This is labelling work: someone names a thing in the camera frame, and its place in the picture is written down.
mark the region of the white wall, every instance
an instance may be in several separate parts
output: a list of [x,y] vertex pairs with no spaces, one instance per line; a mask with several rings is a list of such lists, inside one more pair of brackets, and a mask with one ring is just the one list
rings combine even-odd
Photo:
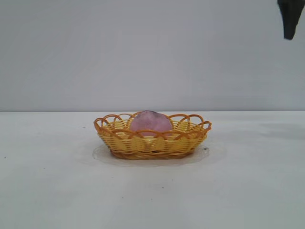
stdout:
[[276,0],[0,0],[0,111],[305,110]]

